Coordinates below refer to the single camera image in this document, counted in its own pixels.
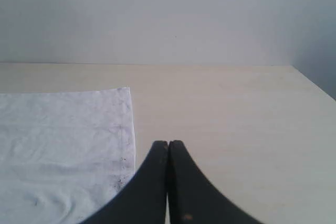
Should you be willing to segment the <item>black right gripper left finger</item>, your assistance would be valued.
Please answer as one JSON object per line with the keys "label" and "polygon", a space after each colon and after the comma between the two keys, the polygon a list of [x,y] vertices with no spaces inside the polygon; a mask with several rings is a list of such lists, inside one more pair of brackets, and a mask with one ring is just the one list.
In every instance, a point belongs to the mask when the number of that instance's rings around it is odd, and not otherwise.
{"label": "black right gripper left finger", "polygon": [[153,142],[132,179],[83,223],[165,223],[168,143]]}

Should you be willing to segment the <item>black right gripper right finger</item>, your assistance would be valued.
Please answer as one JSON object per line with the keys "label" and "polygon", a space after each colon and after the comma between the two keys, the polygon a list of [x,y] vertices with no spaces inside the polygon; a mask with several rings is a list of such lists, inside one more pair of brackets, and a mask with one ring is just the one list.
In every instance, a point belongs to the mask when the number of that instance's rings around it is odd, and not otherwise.
{"label": "black right gripper right finger", "polygon": [[206,178],[182,141],[169,143],[170,223],[260,223]]}

